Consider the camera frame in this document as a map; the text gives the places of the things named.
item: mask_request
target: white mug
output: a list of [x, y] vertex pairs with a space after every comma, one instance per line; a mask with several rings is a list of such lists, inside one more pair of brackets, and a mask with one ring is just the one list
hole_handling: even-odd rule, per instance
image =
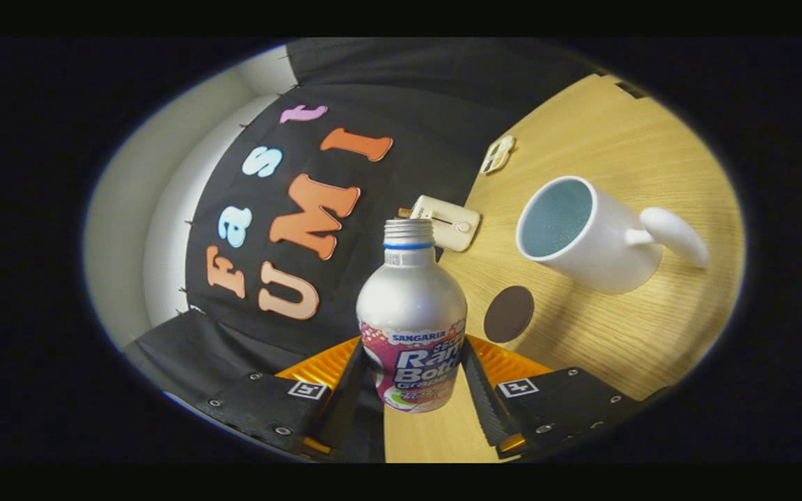
[[636, 216], [626, 205], [575, 175], [550, 181], [522, 210], [516, 247], [599, 292], [633, 291], [661, 262], [662, 245], [695, 267], [708, 267], [707, 245], [687, 222], [652, 207]]

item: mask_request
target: brown circular coaster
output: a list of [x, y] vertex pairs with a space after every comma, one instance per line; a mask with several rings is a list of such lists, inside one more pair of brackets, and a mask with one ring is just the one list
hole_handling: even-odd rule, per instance
[[492, 342], [509, 342], [519, 336], [531, 322], [534, 297], [521, 285], [503, 289], [491, 301], [485, 314], [485, 335]]

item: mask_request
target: mug handle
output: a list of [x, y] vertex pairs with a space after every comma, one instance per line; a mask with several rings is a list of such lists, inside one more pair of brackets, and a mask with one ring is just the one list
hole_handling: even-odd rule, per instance
[[707, 244], [698, 232], [680, 216], [659, 207], [650, 207], [639, 215], [644, 230], [627, 230], [627, 245], [662, 244], [695, 267], [710, 266]]

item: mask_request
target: letter m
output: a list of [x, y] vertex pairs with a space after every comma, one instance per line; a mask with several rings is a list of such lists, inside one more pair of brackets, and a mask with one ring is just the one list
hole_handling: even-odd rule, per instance
[[346, 218], [361, 196], [360, 188], [337, 188], [312, 181], [307, 174], [300, 174], [290, 184], [289, 194], [293, 202], [302, 208], [302, 212], [275, 218], [271, 222], [268, 239], [275, 242], [293, 241], [302, 247], [311, 248], [322, 260], [330, 259], [336, 248], [336, 237], [331, 234], [318, 237], [315, 232], [331, 232], [343, 228], [326, 209], [332, 210], [340, 218]]

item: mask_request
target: white wall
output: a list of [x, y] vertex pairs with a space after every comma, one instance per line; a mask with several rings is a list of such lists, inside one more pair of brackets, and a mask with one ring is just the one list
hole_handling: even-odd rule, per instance
[[174, 317], [176, 310], [187, 311], [187, 297], [179, 291], [184, 287], [185, 251], [191, 231], [185, 221], [194, 218], [206, 181], [242, 132], [239, 124], [250, 123], [276, 99], [277, 94], [261, 95], [233, 112], [200, 141], [163, 190], [150, 219], [143, 260], [144, 298], [152, 326]]
[[185, 92], [138, 127], [102, 174], [86, 215], [84, 269], [93, 307], [118, 347], [176, 308], [187, 310], [184, 294], [176, 295], [190, 229], [182, 221], [238, 124], [296, 84], [285, 55], [277, 47]]

